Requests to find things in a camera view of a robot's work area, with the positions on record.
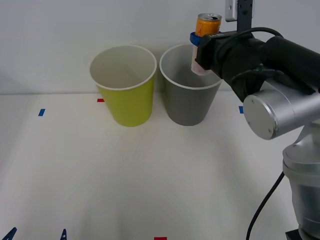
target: paper cup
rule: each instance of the paper cup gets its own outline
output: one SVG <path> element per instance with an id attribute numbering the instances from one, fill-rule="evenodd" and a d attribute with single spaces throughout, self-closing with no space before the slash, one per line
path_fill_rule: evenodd
<path id="1" fill-rule="evenodd" d="M 135 127 L 149 119 L 156 69 L 155 56 L 135 45 L 112 47 L 92 61 L 91 77 L 118 124 Z"/>
<path id="2" fill-rule="evenodd" d="M 160 59 L 166 112 L 171 120 L 183 126 L 202 122 L 222 82 L 213 72 L 193 73 L 192 55 L 192 44 L 178 45 L 168 49 Z"/>

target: blue clip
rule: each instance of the blue clip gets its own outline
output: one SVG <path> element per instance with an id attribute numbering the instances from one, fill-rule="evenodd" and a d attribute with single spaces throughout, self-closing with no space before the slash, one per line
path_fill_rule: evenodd
<path id="1" fill-rule="evenodd" d="M 12 228 L 12 230 L 7 235 L 5 235 L 5 237 L 2 240 L 12 240 L 16 232 L 17 232 L 17 228 L 16 227 Z"/>
<path id="2" fill-rule="evenodd" d="M 67 230 L 63 229 L 60 240 L 67 240 Z"/>
<path id="3" fill-rule="evenodd" d="M 202 37 L 197 36 L 195 32 L 190 33 L 190 42 L 196 47 L 199 46 Z"/>

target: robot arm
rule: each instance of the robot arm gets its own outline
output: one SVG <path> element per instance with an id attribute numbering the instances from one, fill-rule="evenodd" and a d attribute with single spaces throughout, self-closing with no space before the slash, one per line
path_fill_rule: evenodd
<path id="1" fill-rule="evenodd" d="M 278 36 L 263 42 L 251 34 L 257 31 Z M 231 86 L 243 102 L 249 126 L 263 139 L 320 119 L 320 54 L 272 29 L 206 35 L 196 62 Z"/>
<path id="2" fill-rule="evenodd" d="M 305 126 L 283 151 L 283 172 L 290 180 L 299 223 L 299 231 L 287 233 L 287 239 L 319 240 L 320 54 L 284 39 L 273 29 L 251 28 L 253 0 L 226 3 L 226 7 L 233 4 L 229 10 L 237 4 L 237 18 L 234 11 L 226 14 L 237 19 L 237 31 L 202 37 L 195 61 L 231 86 L 243 102 L 248 125 L 259 137 L 270 140 Z M 275 36 L 263 42 L 252 35 L 258 31 Z"/>

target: cup rim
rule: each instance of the cup rim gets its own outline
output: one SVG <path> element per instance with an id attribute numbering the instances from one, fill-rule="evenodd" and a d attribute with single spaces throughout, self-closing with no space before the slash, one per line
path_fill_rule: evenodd
<path id="1" fill-rule="evenodd" d="M 140 82 L 140 83 L 138 83 L 138 84 L 136 84 L 136 85 L 129 86 L 129 87 L 124 87 L 124 88 L 113 88 L 113 87 L 103 86 L 103 85 L 101 85 L 100 83 L 97 83 L 96 80 L 94 80 L 94 78 L 92 77 L 91 72 L 90 72 L 91 79 L 94 81 L 94 83 L 95 83 L 97 86 L 99 86 L 100 88 L 107 89 L 107 90 L 112 90 L 112 91 L 125 91 L 125 90 L 135 89 L 135 88 L 137 88 L 137 87 L 139 87 L 139 86 L 147 83 L 147 82 L 155 75 L 156 70 L 157 70 L 157 60 L 156 60 L 155 55 L 154 55 L 150 50 L 148 50 L 148 49 L 146 49 L 146 48 L 144 48 L 144 47 L 142 47 L 142 46 L 138 46 L 138 45 L 134 45 L 134 44 L 126 44 L 126 45 L 113 46 L 113 47 L 110 47 L 110 48 L 108 48 L 108 49 L 100 52 L 98 55 L 100 55 L 101 53 L 103 53 L 103 52 L 105 52 L 105 51 L 108 51 L 108 50 L 110 50 L 110 49 L 119 48 L 119 47 L 135 47 L 135 48 L 142 49 L 142 50 L 146 51 L 147 53 L 149 53 L 149 54 L 151 55 L 152 59 L 153 59 L 153 62 L 154 62 L 154 68 L 153 68 L 153 71 L 152 71 L 151 75 L 150 75 L 149 77 L 147 77 L 144 81 L 142 81 L 142 82 Z M 91 69 L 91 65 L 92 65 L 93 61 L 95 60 L 95 58 L 96 58 L 98 55 L 96 55 L 96 56 L 94 57 L 94 59 L 91 61 L 89 70 Z"/>
<path id="2" fill-rule="evenodd" d="M 185 43 L 185 44 L 179 44 L 179 45 L 170 47 L 168 50 L 166 50 L 166 51 L 164 52 L 164 54 L 162 54 L 162 56 L 161 56 L 161 58 L 160 58 L 159 66 L 160 66 L 161 74 L 165 77 L 165 79 L 167 79 L 170 83 L 172 83 L 172 84 L 174 84 L 174 85 L 176 85 L 176 86 L 178 86 L 178 87 L 180 87 L 180 88 L 190 89 L 190 90 L 204 90 L 204 89 L 210 89 L 210 88 L 213 88 L 213 87 L 216 87 L 216 86 L 220 85 L 220 84 L 222 83 L 223 79 L 220 79 L 220 81 L 218 81 L 218 82 L 216 82 L 216 83 L 214 83 L 214 84 L 212 84 L 212 85 L 209 85 L 209 86 L 202 86 L 202 87 L 184 86 L 184 85 L 181 85 L 181 84 L 179 84 L 179 83 L 176 83 L 176 82 L 172 81 L 172 80 L 164 73 L 164 71 L 163 71 L 163 69 L 162 69 L 162 60 L 163 60 L 164 56 L 165 56 L 168 52 L 170 52 L 172 49 L 175 49 L 175 48 L 178 48 L 178 47 L 181 47 L 181 46 L 187 46 L 187 45 L 189 46 L 189 45 L 191 45 L 191 44 L 186 44 L 186 43 Z"/>

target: can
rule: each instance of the can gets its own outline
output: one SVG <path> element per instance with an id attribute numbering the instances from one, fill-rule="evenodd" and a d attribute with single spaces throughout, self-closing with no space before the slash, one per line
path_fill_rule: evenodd
<path id="1" fill-rule="evenodd" d="M 222 17 L 215 13 L 201 13 L 196 21 L 195 35 L 203 37 L 208 34 L 217 34 Z"/>
<path id="2" fill-rule="evenodd" d="M 215 13 L 201 13 L 198 15 L 196 21 L 195 35 L 203 37 L 204 35 L 217 34 L 220 29 L 222 16 Z M 203 76 L 211 72 L 211 70 L 204 70 L 197 62 L 198 48 L 193 47 L 191 70 L 197 75 Z"/>

